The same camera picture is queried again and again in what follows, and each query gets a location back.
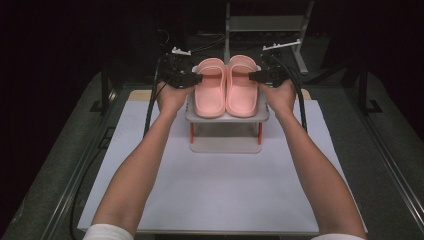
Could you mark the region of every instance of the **pink slipper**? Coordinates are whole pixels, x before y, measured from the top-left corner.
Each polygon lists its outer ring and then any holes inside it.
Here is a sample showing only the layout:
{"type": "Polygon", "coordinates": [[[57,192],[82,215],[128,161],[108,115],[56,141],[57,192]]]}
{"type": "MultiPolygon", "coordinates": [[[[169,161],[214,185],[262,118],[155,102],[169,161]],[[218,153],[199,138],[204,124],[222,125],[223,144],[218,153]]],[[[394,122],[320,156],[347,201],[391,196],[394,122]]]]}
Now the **pink slipper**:
{"type": "Polygon", "coordinates": [[[235,117],[252,117],[256,114],[258,84],[249,80],[249,72],[258,67],[253,59],[236,55],[227,67],[227,112],[235,117]]]}
{"type": "Polygon", "coordinates": [[[216,118],[225,112],[224,62],[218,58],[208,58],[197,66],[197,73],[203,74],[202,82],[194,90],[194,109],[198,116],[216,118]]]}

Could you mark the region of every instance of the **white sheet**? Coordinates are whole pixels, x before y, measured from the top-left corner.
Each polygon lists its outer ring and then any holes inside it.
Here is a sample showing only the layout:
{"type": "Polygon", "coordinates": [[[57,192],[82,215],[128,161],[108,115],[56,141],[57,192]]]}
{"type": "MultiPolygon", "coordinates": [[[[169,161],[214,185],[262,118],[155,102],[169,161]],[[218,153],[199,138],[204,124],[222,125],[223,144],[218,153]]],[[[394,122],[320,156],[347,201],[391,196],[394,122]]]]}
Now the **white sheet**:
{"type": "MultiPolygon", "coordinates": [[[[142,137],[147,102],[128,101],[91,190],[78,228],[86,230],[114,172],[142,137]]],[[[305,101],[309,135],[341,173],[318,102],[305,101]]],[[[298,105],[295,114],[298,119],[298,105]]],[[[274,113],[263,125],[258,154],[194,153],[183,107],[173,124],[143,232],[318,232],[274,113]]],[[[157,117],[155,107],[152,122],[157,117]]]]}

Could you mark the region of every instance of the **black curtain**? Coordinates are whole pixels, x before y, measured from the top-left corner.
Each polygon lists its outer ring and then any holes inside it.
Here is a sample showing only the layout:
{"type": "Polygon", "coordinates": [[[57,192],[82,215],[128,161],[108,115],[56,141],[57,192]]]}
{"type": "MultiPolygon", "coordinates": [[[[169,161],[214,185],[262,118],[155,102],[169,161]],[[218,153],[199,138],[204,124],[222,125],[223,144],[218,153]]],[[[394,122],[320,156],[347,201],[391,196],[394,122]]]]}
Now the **black curtain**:
{"type": "Polygon", "coordinates": [[[415,0],[343,1],[323,62],[331,67],[354,55],[364,59],[422,140],[423,6],[415,0]]]}

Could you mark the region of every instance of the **black cable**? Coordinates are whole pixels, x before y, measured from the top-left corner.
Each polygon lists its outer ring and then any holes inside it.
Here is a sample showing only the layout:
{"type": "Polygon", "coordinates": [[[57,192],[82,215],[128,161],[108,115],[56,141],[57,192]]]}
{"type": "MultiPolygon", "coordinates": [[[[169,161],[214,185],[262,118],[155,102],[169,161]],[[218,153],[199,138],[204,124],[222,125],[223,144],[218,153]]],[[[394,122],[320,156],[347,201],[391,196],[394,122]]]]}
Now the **black cable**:
{"type": "Polygon", "coordinates": [[[270,56],[272,59],[274,59],[278,64],[280,64],[285,70],[286,72],[289,74],[290,76],[290,80],[293,82],[293,85],[296,89],[297,95],[299,97],[299,108],[300,108],[300,118],[301,118],[301,122],[302,122],[302,127],[305,129],[305,131],[308,131],[308,126],[306,124],[306,114],[305,114],[305,102],[303,99],[303,94],[302,94],[302,89],[300,87],[300,79],[298,78],[298,75],[296,73],[296,75],[293,74],[292,70],[294,70],[293,68],[289,68],[287,67],[282,61],[280,61],[280,59],[278,59],[275,56],[270,56]]]}
{"type": "Polygon", "coordinates": [[[143,133],[143,137],[146,135],[147,131],[149,131],[150,128],[150,119],[152,118],[152,111],[153,111],[153,106],[155,105],[155,101],[156,101],[156,88],[157,88],[157,84],[158,84],[158,75],[159,75],[159,67],[160,67],[160,63],[163,60],[164,57],[168,56],[167,54],[161,56],[158,59],[158,62],[156,63],[156,71],[155,71],[155,77],[153,79],[153,84],[152,84],[152,92],[150,94],[150,100],[149,100],[149,106],[147,107],[147,113],[146,113],[146,122],[144,124],[144,133],[143,133]]]}

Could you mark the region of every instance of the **table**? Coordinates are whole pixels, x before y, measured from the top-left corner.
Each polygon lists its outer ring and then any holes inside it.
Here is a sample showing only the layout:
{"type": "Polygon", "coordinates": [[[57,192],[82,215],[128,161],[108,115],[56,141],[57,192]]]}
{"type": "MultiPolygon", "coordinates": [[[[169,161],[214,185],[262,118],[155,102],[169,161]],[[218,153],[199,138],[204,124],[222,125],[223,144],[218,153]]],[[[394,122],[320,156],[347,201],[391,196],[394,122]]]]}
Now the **table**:
{"type": "MultiPolygon", "coordinates": [[[[146,92],[125,104],[78,228],[86,230],[119,164],[140,141],[146,92]]],[[[319,104],[305,101],[309,134],[344,177],[319,104]]],[[[318,227],[297,179],[281,127],[270,110],[257,154],[194,153],[185,109],[178,112],[138,232],[307,234],[318,227]]],[[[158,115],[157,108],[152,119],[158,115]]]]}

